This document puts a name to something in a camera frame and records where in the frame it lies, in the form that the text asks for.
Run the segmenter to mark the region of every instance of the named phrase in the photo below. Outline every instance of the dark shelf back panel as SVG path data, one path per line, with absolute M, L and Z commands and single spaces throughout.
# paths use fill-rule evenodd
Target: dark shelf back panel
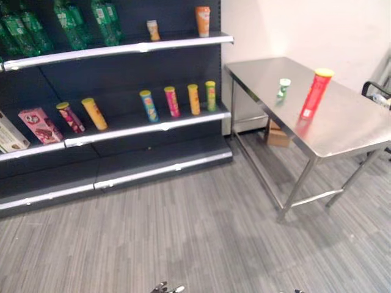
M 12 8 L 17 8 L 18 1 L 9 2 Z M 56 48 L 70 50 L 53 12 L 53 0 L 26 2 L 41 19 Z M 90 9 L 90 0 L 74 2 L 80 6 L 94 40 L 101 42 L 100 31 Z M 194 7 L 199 5 L 211 7 L 211 31 L 221 29 L 220 0 L 113 0 L 113 3 L 119 13 L 125 42 L 149 41 L 146 28 L 146 20 L 149 19 L 158 20 L 162 38 L 172 34 L 195 35 L 197 25 Z M 43 107 L 60 131 L 67 133 L 69 127 L 55 108 L 61 101 L 69 101 L 82 122 L 90 124 L 90 118 L 80 101 L 87 96 L 94 97 L 110 125 L 112 117 L 128 113 L 145 114 L 139 97 L 140 90 L 151 90 L 158 111 L 167 110 L 164 87 L 173 85 L 177 90 L 180 109 L 189 109 L 186 86 L 190 83 L 198 84 L 200 101 L 205 102 L 204 83 L 210 79 L 216 81 L 217 98 L 220 99 L 219 45 L 76 60 L 0 73 L 0 109 L 32 143 L 38 143 L 37 138 L 18 118 L 20 110 Z M 72 150 L 21 158 L 1 164 L 0 178 L 220 132 L 221 122 L 216 121 L 159 134 L 115 139 Z

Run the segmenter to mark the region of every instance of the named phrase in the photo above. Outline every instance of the striped carpet floor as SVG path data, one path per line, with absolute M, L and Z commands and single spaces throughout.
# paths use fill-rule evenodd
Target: striped carpet floor
M 244 138 L 287 197 L 305 156 Z M 0 292 L 389 292 L 389 155 L 329 211 L 317 201 L 278 224 L 232 147 L 231 164 L 0 220 Z M 320 165 L 302 196 L 340 187 L 363 158 Z

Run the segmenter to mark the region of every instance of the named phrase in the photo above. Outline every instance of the metal shelf edge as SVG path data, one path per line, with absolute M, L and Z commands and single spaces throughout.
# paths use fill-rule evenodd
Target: metal shelf edge
M 116 139 L 119 137 L 133 136 L 141 133 L 168 131 L 173 128 L 179 128 L 204 122 L 222 120 L 231 117 L 230 112 L 223 112 L 218 114 L 207 115 L 204 117 L 192 117 L 178 121 L 163 122 L 158 124 L 139 126 L 135 128 L 116 130 L 111 132 L 93 134 L 91 136 L 77 137 L 74 139 L 65 139 L 64 143 L 67 148 L 79 147 L 88 143 L 99 142 L 102 140 Z
M 64 142 L 51 143 L 49 145 L 42 145 L 33 148 L 28 148 L 21 151 L 14 151 L 13 153 L 0 154 L 0 162 L 8 161 L 11 159 L 18 159 L 20 157 L 32 156 L 34 154 L 42 154 L 50 151 L 64 150 Z
M 37 195 L 36 197 L 27 197 L 21 200 L 10 201 L 8 203 L 0 204 L 0 211 L 5 209 L 16 208 L 19 206 L 29 206 L 32 203 L 38 203 L 44 200 L 52 200 L 53 198 L 64 197 L 66 195 L 78 194 L 85 191 L 94 190 L 93 184 L 78 186 L 74 188 L 49 192 L 48 194 Z
M 119 45 L 113 47 L 85 49 L 80 51 L 70 51 L 18 60 L 10 60 L 4 62 L 2 64 L 2 67 L 4 68 L 4 71 L 12 71 L 37 65 L 45 65 L 69 60 L 80 60 L 91 57 L 111 56 L 126 53 L 144 53 L 164 49 L 216 45 L 222 43 L 233 43 L 233 37 L 221 33 L 220 35 L 210 36 L 207 38 L 189 38 L 183 40 L 168 40 L 160 42 L 141 42 L 136 44 Z
M 132 175 L 128 175 L 128 176 L 118 177 L 116 179 L 110 179 L 110 180 L 106 180 L 106 181 L 97 182 L 93 186 L 95 189 L 106 189 L 109 187 L 113 187 L 113 186 L 116 186 L 119 184 L 131 182 L 131 181 L 135 181 L 135 180 L 139 180 L 142 178 L 147 178 L 147 177 L 151 177 L 151 176 L 155 176 L 155 175 L 159 175 L 159 174 L 164 174 L 164 173 L 169 173 L 169 172 L 177 172 L 177 171 L 181 171 L 182 169 L 186 169 L 186 168 L 193 167 L 196 165 L 202 165 L 202 164 L 207 164 L 209 162 L 220 161 L 220 160 L 226 159 L 228 157 L 232 157 L 232 156 L 233 156 L 232 152 L 228 151 L 226 153 L 203 157 L 201 159 L 177 163 L 177 164 L 169 165 L 166 167 L 148 170 L 148 171 L 144 171 L 144 172 L 140 172 L 140 173 L 136 173 L 136 174 L 132 174 Z

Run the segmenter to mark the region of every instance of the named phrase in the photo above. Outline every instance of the cardboard box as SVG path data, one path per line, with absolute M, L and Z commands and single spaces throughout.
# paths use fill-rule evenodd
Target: cardboard box
M 282 131 L 277 129 L 269 129 L 267 144 L 277 147 L 287 148 L 290 143 L 289 137 Z
M 27 138 L 0 111 L 0 151 L 11 153 L 13 151 L 25 150 L 29 145 L 30 142 Z
M 279 126 L 273 121 L 270 119 L 270 124 L 269 124 L 269 129 L 281 129 L 279 128 Z
M 18 116 L 42 143 L 60 142 L 63 139 L 62 134 L 42 108 L 23 110 Z

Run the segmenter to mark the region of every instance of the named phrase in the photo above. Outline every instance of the green bottle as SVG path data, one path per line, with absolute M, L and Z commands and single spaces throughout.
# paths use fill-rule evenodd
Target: green bottle
M 67 9 L 61 0 L 54 0 L 54 13 L 57 15 L 72 49 L 86 49 L 87 43 L 79 35 L 79 32 L 76 29 L 76 21 L 73 18 L 71 11 Z
M 110 19 L 108 9 L 103 3 L 103 1 L 92 0 L 91 9 L 103 35 L 104 43 L 107 46 L 119 45 L 120 42 L 117 33 L 115 32 L 114 25 Z
M 53 43 L 49 39 L 47 33 L 43 30 L 35 13 L 29 11 L 22 0 L 20 1 L 20 11 L 20 17 L 38 49 L 41 50 L 41 52 L 52 51 L 54 48 Z
M 76 22 L 76 30 L 78 31 L 80 37 L 86 44 L 91 44 L 92 36 L 87 28 L 86 23 L 84 22 L 80 8 L 76 4 L 72 3 L 71 0 L 66 0 L 65 6 L 72 13 L 73 19 Z
M 2 14 L 1 19 L 18 44 L 20 51 L 28 57 L 38 56 L 40 50 L 35 47 L 20 17 L 15 13 L 11 13 L 3 1 L 0 1 L 0 9 Z
M 18 45 L 13 40 L 8 29 L 0 21 L 0 40 L 8 55 L 14 56 L 20 54 Z
M 105 0 L 104 4 L 106 5 L 106 8 L 108 9 L 111 22 L 113 23 L 115 33 L 117 34 L 117 38 L 119 40 L 122 40 L 123 34 L 121 31 L 121 25 L 120 25 L 120 20 L 118 18 L 118 14 L 117 14 L 117 9 L 115 9 L 115 6 L 111 2 L 111 0 Z

